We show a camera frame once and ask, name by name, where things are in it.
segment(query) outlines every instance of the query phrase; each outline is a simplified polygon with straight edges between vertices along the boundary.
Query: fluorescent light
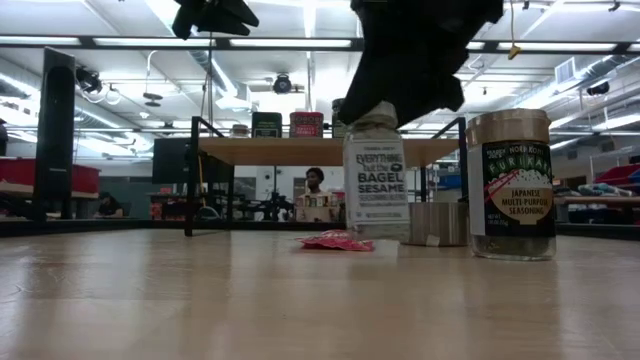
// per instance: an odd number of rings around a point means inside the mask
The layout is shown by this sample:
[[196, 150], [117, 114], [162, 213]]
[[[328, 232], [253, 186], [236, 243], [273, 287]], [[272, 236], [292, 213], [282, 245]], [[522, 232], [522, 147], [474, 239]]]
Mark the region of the fluorescent light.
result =
[[578, 141], [578, 139], [571, 139], [571, 140], [561, 141], [559, 143], [555, 143], [555, 144], [549, 146], [549, 149], [551, 149], [551, 150], [560, 149], [560, 148], [563, 148], [563, 147], [565, 147], [567, 145], [571, 145], [576, 141]]
[[609, 119], [602, 124], [598, 124], [592, 128], [593, 131], [604, 131], [609, 129], [615, 129], [617, 127], [632, 124], [636, 121], [640, 121], [640, 114], [631, 114], [627, 116], [621, 116], [618, 118]]
[[[577, 51], [607, 51], [616, 47], [616, 44], [610, 43], [516, 43], [522, 50], [533, 51], [563, 51], [563, 50], [577, 50]], [[499, 43], [498, 50], [511, 49], [511, 43]]]
[[80, 45], [80, 39], [61, 36], [0, 36], [1, 45]]
[[640, 136], [640, 131], [604, 131], [600, 135], [604, 136]]
[[550, 132], [549, 135], [555, 136], [592, 136], [592, 132], [588, 131], [554, 131]]
[[31, 85], [27, 85], [23, 82], [20, 82], [18, 80], [15, 80], [13, 78], [10, 78], [4, 74], [0, 74], [0, 80], [9, 83], [9, 85], [18, 88], [18, 90], [22, 91], [23, 93], [29, 95], [30, 97], [33, 96], [38, 97], [38, 99], [40, 98], [40, 90], [36, 89], [35, 87], [31, 86]]
[[560, 127], [560, 126], [562, 126], [562, 125], [564, 125], [564, 124], [570, 123], [570, 122], [572, 122], [573, 120], [575, 120], [575, 119], [574, 119], [574, 118], [572, 118], [572, 117], [564, 117], [564, 118], [562, 118], [562, 119], [558, 119], [558, 120], [556, 120], [556, 121], [553, 121], [553, 122], [551, 123], [551, 125], [549, 125], [549, 130], [551, 130], [551, 129], [555, 129], [555, 128]]
[[467, 45], [467, 49], [469, 50], [482, 50], [484, 48], [484, 43], [479, 41], [472, 41]]
[[0, 105], [0, 119], [9, 125], [16, 126], [38, 126], [38, 118], [27, 115], [22, 111], [17, 111]]
[[205, 38], [191, 38], [186, 41], [178, 38], [95, 38], [93, 41], [98, 46], [209, 46], [209, 39]]
[[38, 138], [36, 136], [26, 133], [24, 131], [9, 131], [7, 135], [9, 135], [9, 137], [24, 140], [27, 142], [32, 142], [32, 143], [38, 142]]
[[108, 142], [97, 140], [97, 139], [80, 139], [78, 143], [88, 149], [91, 149], [95, 152], [106, 153], [109, 155], [122, 155], [122, 156], [131, 156], [131, 151], [120, 147], [118, 145], [110, 144]]
[[88, 115], [88, 116], [91, 116], [92, 118], [94, 118], [94, 119], [96, 119], [96, 120], [100, 121], [101, 123], [103, 123], [103, 124], [105, 124], [105, 125], [107, 125], [107, 126], [110, 126], [110, 127], [112, 127], [112, 128], [115, 128], [115, 129], [120, 128], [120, 125], [115, 124], [115, 123], [112, 123], [111, 121], [109, 121], [109, 120], [107, 120], [107, 119], [104, 119], [104, 118], [102, 118], [102, 117], [100, 117], [100, 116], [98, 116], [98, 115], [96, 115], [96, 114], [90, 113], [90, 112], [88, 112], [87, 110], [82, 109], [81, 111], [82, 111], [82, 113], [83, 113], [83, 114]]
[[351, 40], [334, 39], [232, 39], [231, 46], [255, 47], [342, 47], [351, 46]]

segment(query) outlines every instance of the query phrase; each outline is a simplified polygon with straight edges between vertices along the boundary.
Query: ceiling light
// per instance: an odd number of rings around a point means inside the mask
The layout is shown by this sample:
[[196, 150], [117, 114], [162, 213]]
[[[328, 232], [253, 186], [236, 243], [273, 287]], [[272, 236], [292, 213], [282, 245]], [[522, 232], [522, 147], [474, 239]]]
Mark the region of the ceiling light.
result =
[[110, 126], [110, 127], [112, 127], [112, 128], [115, 128], [115, 129], [120, 128], [120, 125], [115, 124], [115, 123], [112, 123], [111, 121], [109, 121], [109, 120], [107, 120], [107, 119], [104, 119], [104, 118], [102, 118], [102, 117], [100, 117], [100, 116], [98, 116], [98, 115], [95, 115], [95, 114], [93, 114], [93, 113], [90, 113], [90, 112], [88, 112], [87, 110], [84, 110], [84, 109], [83, 109], [83, 110], [81, 110], [81, 111], [82, 111], [82, 114], [84, 114], [84, 115], [88, 115], [88, 116], [91, 116], [92, 118], [94, 118], [94, 119], [96, 119], [96, 120], [100, 121], [101, 123], [103, 123], [103, 124], [105, 124], [105, 125], [107, 125], [107, 126]]
[[[611, 43], [516, 43], [516, 46], [522, 50], [530, 51], [608, 51], [616, 47], [616, 44]], [[499, 43], [498, 50], [511, 49], [511, 43]]]
[[80, 39], [61, 36], [0, 36], [0, 45], [80, 45]]
[[555, 144], [549, 146], [549, 149], [557, 150], [557, 149], [563, 148], [565, 146], [571, 145], [571, 144], [575, 143], [576, 141], [578, 141], [578, 139], [571, 139], [571, 140], [561, 141], [559, 143], [555, 143]]
[[26, 133], [24, 131], [9, 131], [7, 135], [9, 135], [9, 137], [12, 137], [14, 139], [20, 139], [27, 142], [32, 142], [32, 143], [38, 142], [38, 138], [36, 136]]
[[177, 38], [95, 38], [98, 46], [148, 46], [148, 47], [209, 47], [209, 39], [192, 38], [182, 40]]
[[351, 40], [333, 39], [232, 39], [231, 46], [250, 47], [318, 47], [318, 48], [347, 48]]
[[484, 43], [479, 41], [472, 41], [467, 45], [468, 50], [482, 50], [484, 48]]
[[615, 129], [617, 127], [632, 124], [636, 121], [640, 121], [640, 114], [631, 114], [627, 116], [621, 116], [618, 118], [609, 119], [602, 124], [594, 126], [593, 131], [604, 131], [609, 129]]
[[555, 120], [555, 121], [551, 122], [551, 125], [549, 125], [549, 130], [555, 129], [555, 128], [560, 127], [560, 126], [562, 126], [564, 124], [570, 123], [573, 120], [575, 120], [573, 117], [564, 117], [562, 119]]
[[80, 139], [78, 143], [88, 149], [99, 153], [105, 153], [109, 155], [129, 155], [131, 156], [131, 151], [120, 147], [118, 145], [110, 144], [108, 142], [98, 140], [98, 139]]

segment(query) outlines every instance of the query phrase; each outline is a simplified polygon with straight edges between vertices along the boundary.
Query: cable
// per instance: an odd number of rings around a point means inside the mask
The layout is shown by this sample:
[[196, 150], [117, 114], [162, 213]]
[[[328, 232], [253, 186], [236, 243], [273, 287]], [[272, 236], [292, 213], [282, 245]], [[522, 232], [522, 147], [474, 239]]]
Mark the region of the cable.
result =
[[509, 60], [513, 60], [522, 49], [516, 46], [516, 32], [515, 32], [515, 22], [516, 22], [516, 13], [513, 9], [513, 0], [509, 0], [509, 4], [511, 5], [511, 49], [509, 49], [509, 56], [507, 57]]

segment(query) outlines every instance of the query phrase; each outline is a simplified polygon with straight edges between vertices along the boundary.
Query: black post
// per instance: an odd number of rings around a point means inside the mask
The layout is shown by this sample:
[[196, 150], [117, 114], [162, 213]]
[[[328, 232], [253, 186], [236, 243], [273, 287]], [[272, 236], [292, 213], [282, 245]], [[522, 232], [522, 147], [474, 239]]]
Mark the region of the black post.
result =
[[198, 182], [198, 140], [200, 136], [200, 118], [191, 118], [191, 138], [187, 148], [187, 166], [189, 168], [187, 177], [187, 218], [184, 222], [184, 235], [193, 236], [193, 218], [195, 216], [194, 198], [196, 194], [196, 183]]
[[235, 182], [236, 166], [229, 165], [229, 180], [227, 185], [227, 224], [233, 222], [233, 183]]
[[420, 201], [427, 202], [427, 168], [420, 166]]
[[469, 175], [467, 173], [467, 119], [459, 117], [458, 122], [458, 147], [460, 148], [460, 187], [462, 198], [468, 199], [469, 196]]

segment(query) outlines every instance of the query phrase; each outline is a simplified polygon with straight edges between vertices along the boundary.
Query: red box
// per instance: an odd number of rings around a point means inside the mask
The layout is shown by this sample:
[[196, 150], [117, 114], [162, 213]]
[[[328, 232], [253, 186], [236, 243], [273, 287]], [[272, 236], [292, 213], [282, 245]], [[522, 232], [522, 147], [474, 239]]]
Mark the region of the red box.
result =
[[[96, 194], [100, 191], [100, 170], [73, 165], [71, 189]], [[36, 177], [35, 159], [0, 159], [0, 181], [33, 186]]]
[[289, 137], [322, 138], [324, 114], [321, 112], [293, 112], [289, 115], [291, 130]]

